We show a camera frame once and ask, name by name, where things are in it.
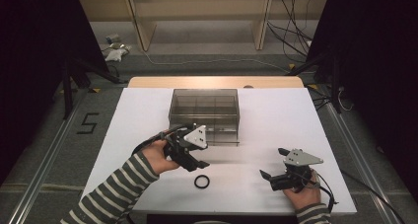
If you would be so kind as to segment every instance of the metal rail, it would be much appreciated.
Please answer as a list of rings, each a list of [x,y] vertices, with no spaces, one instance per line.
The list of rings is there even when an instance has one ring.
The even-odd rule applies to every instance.
[[[347,144],[348,151],[351,157],[353,158],[354,164],[356,165],[356,168],[359,171],[360,176],[363,179],[363,182],[371,189],[373,189],[376,193],[378,193],[381,197],[383,197],[387,203],[390,203],[387,195],[383,191],[382,185],[376,178],[375,173],[373,172],[372,168],[367,162],[367,159],[363,156],[363,153],[361,152],[360,147],[356,142],[356,139],[351,134],[350,129],[345,123],[343,115],[341,113],[337,113],[335,108],[330,104],[327,104],[326,107],[329,113],[331,114],[334,123],[337,125],[340,134],[343,136],[344,141]],[[394,215],[394,213],[380,199],[378,199],[371,192],[370,194],[372,200],[376,205],[376,208],[381,214],[384,223],[400,223]]]
[[[39,168],[37,169],[34,178],[28,185],[25,193],[21,197],[21,200],[16,205],[15,210],[13,211],[8,223],[10,224],[19,224],[24,223],[28,214],[34,205],[36,197],[42,187],[42,184],[51,169],[56,155],[58,154],[59,150],[61,149],[62,144],[68,134],[68,130],[73,123],[75,114],[83,101],[83,99],[87,95],[87,90],[80,90],[81,94],[76,99],[76,105],[74,109],[71,111],[69,116],[61,123],[58,132],[56,133],[51,145],[49,146],[46,155],[43,157],[42,162],[40,163]]]

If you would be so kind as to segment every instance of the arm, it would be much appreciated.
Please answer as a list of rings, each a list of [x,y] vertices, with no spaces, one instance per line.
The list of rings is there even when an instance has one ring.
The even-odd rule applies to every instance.
[[[313,171],[312,181],[315,182],[316,173]],[[320,190],[317,187],[305,187],[295,193],[291,189],[283,192],[291,200],[299,223],[331,223],[331,215],[327,206],[320,202]]]
[[[160,173],[178,168],[166,160],[166,141],[155,141],[130,157],[94,191],[82,198],[61,223],[116,223],[125,218]]]

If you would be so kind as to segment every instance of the transparent plastic box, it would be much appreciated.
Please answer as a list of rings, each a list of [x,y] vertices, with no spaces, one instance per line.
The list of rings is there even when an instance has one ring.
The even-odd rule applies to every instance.
[[[240,107],[237,89],[174,89],[170,128],[206,125],[210,146],[238,146]]]

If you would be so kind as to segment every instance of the black backdrop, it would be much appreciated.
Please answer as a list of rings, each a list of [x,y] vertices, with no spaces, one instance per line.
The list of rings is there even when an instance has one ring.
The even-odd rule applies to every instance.
[[[0,27],[3,183],[52,103],[63,62],[76,55],[108,69],[79,0],[0,0]]]
[[[369,0],[354,6],[356,0],[331,1],[336,8],[324,10],[309,57],[348,31],[338,49],[341,86],[418,202],[417,0]],[[355,8],[357,25],[341,26],[340,17]],[[332,61],[322,62],[315,76],[319,82],[331,80]]]

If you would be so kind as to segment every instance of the wooden edge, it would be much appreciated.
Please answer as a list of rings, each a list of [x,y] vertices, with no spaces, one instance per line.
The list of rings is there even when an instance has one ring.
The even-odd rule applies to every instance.
[[[297,76],[181,76],[133,77],[128,88],[304,88]]]

